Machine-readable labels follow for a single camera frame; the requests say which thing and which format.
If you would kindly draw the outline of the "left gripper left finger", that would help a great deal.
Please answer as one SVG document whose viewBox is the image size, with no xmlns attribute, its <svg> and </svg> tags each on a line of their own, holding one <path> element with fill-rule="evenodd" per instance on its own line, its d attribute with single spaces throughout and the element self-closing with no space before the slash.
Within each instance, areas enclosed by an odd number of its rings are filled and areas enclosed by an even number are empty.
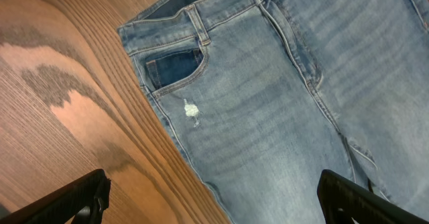
<svg viewBox="0 0 429 224">
<path fill-rule="evenodd" d="M 1 224 L 101 224 L 111 180 L 96 169 L 1 219 Z"/>
</svg>

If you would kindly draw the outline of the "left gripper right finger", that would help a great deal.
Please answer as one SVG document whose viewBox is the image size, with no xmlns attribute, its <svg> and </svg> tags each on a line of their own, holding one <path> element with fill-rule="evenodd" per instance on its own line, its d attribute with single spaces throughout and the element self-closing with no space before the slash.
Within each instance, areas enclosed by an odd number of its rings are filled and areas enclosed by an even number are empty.
<svg viewBox="0 0 429 224">
<path fill-rule="evenodd" d="M 428 224 L 332 170 L 322 171 L 317 195 L 327 224 Z"/>
</svg>

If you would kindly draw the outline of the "light blue denim jeans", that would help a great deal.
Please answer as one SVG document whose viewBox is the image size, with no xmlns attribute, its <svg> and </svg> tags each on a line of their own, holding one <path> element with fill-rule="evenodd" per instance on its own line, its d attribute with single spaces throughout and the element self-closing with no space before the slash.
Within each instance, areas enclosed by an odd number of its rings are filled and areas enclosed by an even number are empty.
<svg viewBox="0 0 429 224">
<path fill-rule="evenodd" d="M 428 0 L 159 0 L 118 28 L 233 223 L 323 223 L 324 169 L 428 218 Z"/>
</svg>

